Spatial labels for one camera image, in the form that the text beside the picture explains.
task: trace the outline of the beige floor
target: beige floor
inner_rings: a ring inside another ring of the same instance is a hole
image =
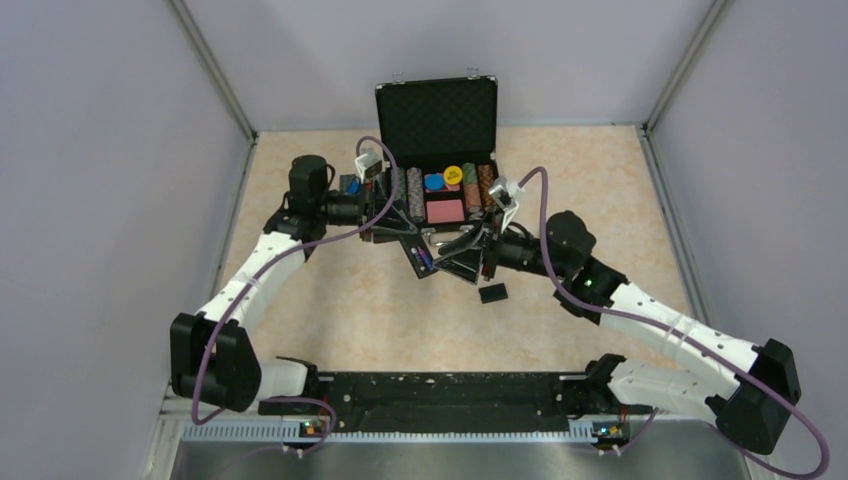
[[[356,140],[376,131],[263,133],[226,263],[243,262],[288,187],[291,160],[324,156],[352,173]],[[633,127],[501,128],[498,168],[518,180],[551,175],[548,215],[574,210],[598,238],[594,254],[672,307],[686,300]],[[538,234],[539,183],[517,220]],[[343,231],[331,227],[328,235]],[[508,300],[481,305],[446,274],[417,280],[397,244],[322,246],[284,285],[252,337],[262,359],[290,356],[322,370],[582,370],[604,353],[672,365],[642,344],[572,317],[543,277],[501,269]]]

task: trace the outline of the white wall panel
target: white wall panel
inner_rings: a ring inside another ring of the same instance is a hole
[[[794,351],[801,408],[848,460],[848,3],[738,1],[656,132],[714,321]],[[815,465],[792,421],[787,466]]]
[[[0,478],[137,478],[246,141],[164,1],[0,7]]]
[[[374,126],[373,88],[501,80],[502,123],[644,121],[709,0],[189,0],[254,128]]]

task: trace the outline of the black joint housing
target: black joint housing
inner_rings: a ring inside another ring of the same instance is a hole
[[[574,249],[583,257],[591,255],[597,243],[583,219],[571,210],[552,215],[546,223],[546,229],[550,244]]]
[[[289,209],[303,214],[317,213],[327,192],[327,161],[318,155],[302,155],[292,160],[289,170]]]
[[[796,405],[801,399],[801,387],[792,350],[769,339],[758,353],[748,373]],[[707,399],[707,405],[716,414],[716,426],[721,433],[760,455],[774,451],[791,416],[776,400],[741,379],[739,388],[728,400],[715,396]]]
[[[171,323],[171,389],[175,395],[191,398],[197,382],[206,342],[215,329],[203,314],[181,313]],[[262,368],[253,352],[247,331],[230,320],[215,341],[200,401],[236,412],[247,410],[262,381]]]
[[[363,205],[359,195],[331,191],[322,208],[330,225],[359,226],[362,223]]]
[[[612,294],[622,283],[627,283],[627,277],[623,273],[590,256],[580,273],[573,280],[566,277],[562,286],[585,303],[596,307],[609,307],[612,305]],[[559,291],[554,292],[554,298],[559,300],[560,305],[572,315],[586,318],[595,325],[601,323],[600,313],[586,310],[571,303]]]
[[[623,355],[606,353],[598,360],[586,365],[586,380],[595,384],[607,385],[612,380],[612,372],[620,363],[627,360]]]

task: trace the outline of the black object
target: black object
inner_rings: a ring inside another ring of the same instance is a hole
[[[615,370],[615,367],[625,360],[621,355],[607,353],[598,360],[589,362],[586,366],[587,388],[584,391],[585,398],[581,398],[583,405],[589,405],[591,407],[593,405],[605,405],[618,401],[609,389],[609,382],[612,380],[612,372]]]
[[[359,195],[346,195],[331,190],[327,195],[327,201],[322,206],[322,211],[327,216],[327,223],[330,225],[358,226],[365,213],[365,204],[361,193],[361,189]]]
[[[363,215],[365,218],[370,220],[377,216],[380,210],[385,207],[386,202],[389,201],[389,196],[391,195],[390,178],[390,172],[379,175],[371,184],[371,187],[368,188],[368,186],[366,186],[360,194],[360,197],[364,199]],[[407,213],[405,202],[397,199],[395,199],[392,204],[392,208],[386,212],[386,215],[384,215],[376,225],[368,230],[368,233],[375,236],[419,236],[418,227],[412,222],[412,219]],[[362,235],[360,235],[360,237],[363,240],[375,242],[373,237],[370,239]]]
[[[200,360],[215,324],[202,314],[181,313],[171,324],[171,389],[191,398]],[[244,328],[229,321],[218,333],[209,360],[200,401],[236,412],[247,410],[262,380],[262,370]]]
[[[499,283],[490,287],[483,287],[479,290],[480,301],[483,303],[497,302],[498,300],[506,300],[509,295],[506,293],[506,285]]]
[[[355,192],[348,192],[353,184],[356,184]],[[344,195],[356,195],[359,193],[359,188],[361,185],[359,184],[359,177],[354,174],[347,173],[343,175],[339,175],[339,191]]]
[[[474,284],[479,275],[494,278],[498,266],[547,276],[540,240],[525,231],[501,232],[502,223],[503,212],[488,212],[473,229],[439,249],[436,267]],[[596,240],[583,220],[567,210],[551,216],[545,230],[551,265],[563,287],[583,302],[610,306],[610,297],[627,277],[591,255]],[[554,297],[571,314],[600,322],[600,314],[574,305],[559,292]]]
[[[432,256],[430,249],[420,235],[400,235],[401,248],[406,255],[409,264],[412,265],[412,270],[418,278],[429,277],[438,270],[433,268]]]
[[[495,176],[498,82],[493,76],[470,76],[377,85],[380,138],[399,167],[417,167],[422,175],[442,173],[465,163],[491,165]],[[466,219],[430,224],[435,232],[457,231],[472,223],[463,189],[424,193],[425,203],[458,199]]]
[[[748,371],[751,376],[768,385],[792,405],[801,399],[801,386],[792,350],[774,339],[757,348],[757,359]],[[751,383],[739,379],[739,388],[725,400],[718,395],[707,399],[716,414],[718,430],[737,445],[754,453],[769,455],[789,412]]]
[[[322,208],[327,197],[327,161],[318,155],[303,155],[292,161],[289,188],[283,205],[274,212],[262,229],[264,233],[281,232],[303,243],[324,238],[327,221]],[[305,249],[308,260],[315,248]]]
[[[595,387],[581,372],[320,372],[315,378],[309,396],[333,406],[345,425],[340,432],[558,432],[568,430],[568,417],[621,410],[614,399],[589,394]],[[259,402],[260,415],[298,413],[302,406]]]

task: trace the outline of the purple cable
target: purple cable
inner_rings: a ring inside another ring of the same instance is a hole
[[[631,438],[629,442],[627,442],[623,447],[618,449],[620,453],[624,453],[627,450],[630,450],[630,447],[632,447],[633,444],[636,443],[636,440],[639,440],[639,438],[645,433],[648,427],[650,427],[651,424],[654,423],[654,419],[657,418],[657,413],[659,413],[659,411],[659,408],[655,408],[654,411],[651,412],[651,415],[648,416],[648,419],[645,420],[645,423],[642,425],[642,428],[640,428],[639,431],[636,432],[636,435],[633,435],[633,438]]]
[[[224,311],[224,314],[221,316],[221,320],[218,321],[218,324],[215,325],[215,328],[212,330],[212,334],[209,336],[209,341],[206,342],[206,351],[203,352],[203,358],[200,359],[200,368],[197,370],[197,380],[194,383],[194,392],[191,396],[191,421],[195,425],[203,425],[209,420],[215,418],[216,415],[224,411],[223,408],[219,408],[218,410],[215,410],[214,412],[207,415],[206,418],[200,418],[200,415],[197,411],[198,407],[200,406],[200,390],[201,386],[203,385],[203,377],[206,376],[206,369],[209,367],[209,359],[212,357],[212,347],[215,346],[215,340],[218,338],[218,333],[221,332],[221,329],[224,328],[224,325],[226,325],[228,319],[232,316],[233,312],[236,311],[238,304],[241,303],[242,299],[248,294],[248,292],[250,292],[250,289],[253,288],[253,284],[256,283],[262,277],[262,275],[264,275],[265,272],[267,272],[271,267],[276,265],[277,262],[291,255],[292,253],[299,252],[306,248],[316,247],[318,245],[325,245],[327,243],[335,242],[337,240],[343,240],[345,238],[357,235],[358,233],[368,230],[369,228],[374,226],[374,224],[380,221],[380,219],[383,218],[383,215],[385,215],[386,212],[388,212],[389,209],[392,208],[392,204],[395,201],[395,197],[397,197],[399,183],[398,166],[397,162],[395,162],[395,156],[392,155],[391,151],[389,151],[389,147],[387,147],[383,142],[381,142],[377,138],[374,138],[370,135],[366,135],[360,138],[358,142],[356,142],[357,155],[359,154],[359,147],[362,146],[363,142],[368,140],[376,143],[380,146],[380,148],[383,149],[383,152],[385,152],[386,156],[389,158],[389,163],[391,163],[392,165],[392,193],[389,195],[389,199],[386,202],[386,205],[383,207],[382,210],[380,210],[379,213],[377,213],[377,215],[374,216],[374,218],[365,222],[361,227],[351,230],[349,232],[342,233],[340,235],[336,235],[334,237],[324,238],[321,240],[315,240],[314,242],[308,242],[297,245],[294,248],[290,248],[285,252],[277,254],[276,256],[274,256],[274,258],[269,260],[268,263],[263,265],[262,268],[256,271],[253,277],[251,277],[251,281],[244,285],[244,288],[241,289],[241,291],[233,299],[233,302],[230,304],[230,306],[227,307],[227,310]]]
[[[265,401],[271,403],[308,403],[311,405],[318,405],[319,407],[325,408],[328,412],[330,412],[330,424],[328,428],[324,430],[324,433],[321,435],[321,438],[318,439],[318,441],[314,445],[301,452],[302,456],[306,456],[308,453],[317,450],[322,443],[327,441],[327,437],[329,437],[333,430],[336,428],[336,411],[333,410],[333,407],[331,407],[327,402],[308,397],[271,397],[269,399],[266,399]],[[213,478],[221,478],[224,473],[227,472],[227,470],[233,468],[234,465],[243,462],[248,457],[252,457],[262,452],[270,452],[272,450],[280,451],[283,453],[297,454],[296,448],[284,448],[284,446],[280,445],[263,445],[261,447],[254,448],[253,450],[250,450],[243,455],[240,455],[238,458],[236,458],[232,462],[228,463],[224,468],[222,468],[221,471],[218,472],[218,474],[215,475]]]
[[[530,172],[527,173],[527,175],[525,175],[524,178],[522,178],[520,182],[518,182],[518,186],[523,187],[537,173],[539,175],[541,175],[541,177],[542,177],[542,199],[541,199],[541,205],[539,207],[539,228],[540,228],[539,231],[545,232],[546,231],[545,225],[546,225],[547,209],[548,209],[548,172],[547,172],[547,170],[545,170],[545,167],[536,167],[533,170],[530,170]],[[551,263],[551,256],[550,256],[550,253],[548,252],[547,235],[541,235],[540,237],[541,238],[539,239],[539,244],[542,247],[542,263],[544,263],[544,265],[545,265],[545,271],[548,273],[548,277],[554,283],[554,286],[556,287],[557,291],[562,296],[564,296],[566,299],[568,299],[569,302],[573,303],[574,305],[577,305],[580,308],[583,308],[583,309],[586,309],[586,310],[589,310],[589,311],[592,311],[592,312],[597,312],[597,313],[606,314],[606,315],[615,315],[617,317],[627,318],[627,319],[630,319],[630,320],[637,321],[639,323],[644,323],[644,324],[650,325],[652,327],[659,328],[663,332],[669,331],[669,328],[668,328],[667,325],[665,325],[665,324],[663,324],[663,323],[661,323],[657,320],[654,320],[652,318],[643,317],[643,316],[637,315],[635,313],[623,312],[623,311],[620,311],[620,310],[614,310],[614,309],[610,309],[610,308],[597,307],[595,305],[583,302],[580,299],[578,299],[577,297],[575,297],[574,295],[572,295],[568,290],[565,289],[565,287],[562,286],[562,284],[560,284],[559,280],[557,279],[556,272],[554,272],[554,267],[553,267],[553,264]],[[772,473],[776,473],[776,474],[783,476],[783,477],[786,477],[786,478],[792,478],[792,479],[798,479],[798,480],[809,480],[809,479],[813,479],[813,478],[818,478],[818,477],[822,476],[825,471],[827,471],[827,468],[830,465],[830,447],[828,447],[828,445],[827,445],[827,440],[825,440],[824,435],[813,424],[813,422],[809,418],[807,418],[807,416],[804,415],[800,410],[798,410],[795,407],[795,405],[792,405],[791,403],[789,403],[785,398],[780,396],[780,394],[778,394],[777,392],[775,392],[774,390],[769,388],[768,385],[764,384],[763,382],[761,382],[757,378],[754,378],[753,376],[748,374],[748,372],[746,372],[746,371],[742,370],[741,368],[737,367],[736,365],[730,363],[724,357],[722,357],[722,356],[720,356],[716,353],[713,353],[712,350],[710,350],[709,348],[704,346],[701,342],[694,340],[693,338],[685,335],[683,332],[681,332],[677,329],[674,329],[674,328],[671,329],[670,332],[674,336],[682,339],[684,342],[695,347],[702,354],[712,358],[713,360],[715,360],[716,362],[721,364],[723,367],[729,369],[730,371],[732,371],[733,373],[738,375],[743,380],[751,383],[755,387],[762,390],[763,393],[765,393],[766,395],[771,397],[781,407],[785,408],[787,411],[789,411],[789,413],[791,413],[793,416],[795,416],[795,418],[797,418],[804,425],[804,427],[806,427],[807,430],[810,431],[810,433],[816,439],[816,443],[818,443],[819,450],[821,451],[821,460],[819,461],[819,465],[815,468],[815,470],[813,470],[809,473],[787,472],[785,470],[781,470],[781,469],[776,468],[772,465],[769,465],[764,460],[761,460],[761,459],[755,457],[754,454],[752,454],[751,452],[745,450],[744,448],[736,445],[730,439],[727,439],[725,437],[725,439],[728,442],[730,442],[737,450],[742,452],[743,455],[748,457],[751,461],[753,461],[757,465],[765,468],[766,470],[768,470]],[[639,434],[641,434],[645,430],[645,427],[647,427],[647,426],[648,426],[648,424],[646,423],[645,426],[642,427],[642,429],[639,431]]]

